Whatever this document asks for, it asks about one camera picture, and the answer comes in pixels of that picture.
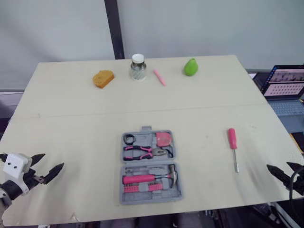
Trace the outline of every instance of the white lid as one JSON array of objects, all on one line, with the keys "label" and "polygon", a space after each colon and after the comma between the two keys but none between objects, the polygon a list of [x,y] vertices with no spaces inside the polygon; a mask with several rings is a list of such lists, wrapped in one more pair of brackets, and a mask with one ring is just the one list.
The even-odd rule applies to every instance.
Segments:
[{"label": "white lid", "polygon": [[134,55],[132,55],[132,62],[143,63],[144,62],[144,56],[142,54],[134,54]]}]

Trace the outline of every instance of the pink chalk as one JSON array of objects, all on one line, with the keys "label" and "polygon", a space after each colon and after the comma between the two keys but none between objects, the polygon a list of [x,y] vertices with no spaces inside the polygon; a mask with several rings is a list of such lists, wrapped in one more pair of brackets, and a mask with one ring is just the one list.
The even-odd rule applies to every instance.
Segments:
[{"label": "pink chalk", "polygon": [[165,79],[160,75],[158,70],[154,69],[153,70],[154,74],[158,77],[158,80],[163,84],[163,86],[166,86],[166,81]]}]

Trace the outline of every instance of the laptop keyboard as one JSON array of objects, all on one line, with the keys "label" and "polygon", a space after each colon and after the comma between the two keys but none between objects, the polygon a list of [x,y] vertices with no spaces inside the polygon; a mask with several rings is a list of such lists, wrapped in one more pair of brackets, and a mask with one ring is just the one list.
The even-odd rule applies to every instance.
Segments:
[{"label": "laptop keyboard", "polygon": [[299,101],[269,103],[278,116],[304,115],[304,105]]}]

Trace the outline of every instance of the pink pliers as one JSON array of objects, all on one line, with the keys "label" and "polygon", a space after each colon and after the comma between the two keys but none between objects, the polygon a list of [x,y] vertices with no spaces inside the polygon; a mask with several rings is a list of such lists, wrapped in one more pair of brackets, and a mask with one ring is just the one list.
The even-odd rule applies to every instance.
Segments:
[{"label": "pink pliers", "polygon": [[163,150],[163,149],[159,149],[159,148],[152,149],[152,147],[150,147],[150,146],[126,146],[123,149],[125,151],[140,150],[140,151],[146,152],[145,154],[138,156],[138,157],[132,157],[132,156],[124,157],[123,158],[124,161],[141,160],[141,159],[145,159],[145,158],[151,159],[151,158],[153,158],[153,156],[164,155],[168,152],[167,150]]}]

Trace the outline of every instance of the white backdrop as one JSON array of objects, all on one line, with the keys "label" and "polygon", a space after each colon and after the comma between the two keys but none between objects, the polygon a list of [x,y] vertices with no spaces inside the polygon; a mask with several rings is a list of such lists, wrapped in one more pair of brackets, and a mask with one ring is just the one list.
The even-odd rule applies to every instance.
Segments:
[{"label": "white backdrop", "polygon": [[22,90],[38,62],[114,59],[103,0],[0,0],[0,90]]},{"label": "white backdrop", "polygon": [[304,62],[303,0],[118,0],[125,57],[235,54],[245,68]]}]

